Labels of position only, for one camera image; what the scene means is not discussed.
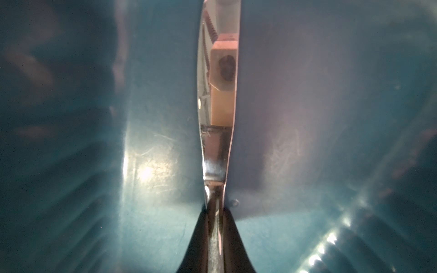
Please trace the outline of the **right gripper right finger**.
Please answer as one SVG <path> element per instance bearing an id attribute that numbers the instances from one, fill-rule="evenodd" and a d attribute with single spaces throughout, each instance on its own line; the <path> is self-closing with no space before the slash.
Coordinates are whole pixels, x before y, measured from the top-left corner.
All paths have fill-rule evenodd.
<path id="1" fill-rule="evenodd" d="M 246 253 L 231 211 L 224 209 L 223 217 L 223 252 L 225 272 L 256 273 Z"/>

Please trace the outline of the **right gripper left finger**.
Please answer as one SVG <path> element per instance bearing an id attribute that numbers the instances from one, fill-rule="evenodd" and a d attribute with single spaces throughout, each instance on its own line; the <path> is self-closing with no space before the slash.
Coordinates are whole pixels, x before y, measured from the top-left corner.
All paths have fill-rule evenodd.
<path id="1" fill-rule="evenodd" d="M 208 266 L 208 220 L 201 211 L 185 256 L 177 273 L 206 273 Z"/>

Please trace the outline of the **dark teal plastic bin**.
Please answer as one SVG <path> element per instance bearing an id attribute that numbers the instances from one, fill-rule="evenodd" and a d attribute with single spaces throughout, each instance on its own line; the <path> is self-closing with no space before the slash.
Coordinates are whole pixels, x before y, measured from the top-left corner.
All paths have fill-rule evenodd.
<path id="1" fill-rule="evenodd" d="M 1 2 L 1 271 L 177 273 L 204 1 Z M 225 209 L 256 273 L 437 270 L 437 3 L 241 1 Z"/>

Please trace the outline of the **silver table knife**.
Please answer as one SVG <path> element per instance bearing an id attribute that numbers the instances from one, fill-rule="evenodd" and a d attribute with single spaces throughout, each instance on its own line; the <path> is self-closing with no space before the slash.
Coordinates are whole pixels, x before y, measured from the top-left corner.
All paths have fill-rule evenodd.
<path id="1" fill-rule="evenodd" d="M 201 9 L 197 100 L 207 211 L 208 273 L 225 272 L 224 200 L 232 147 L 241 1 L 204 1 Z"/>

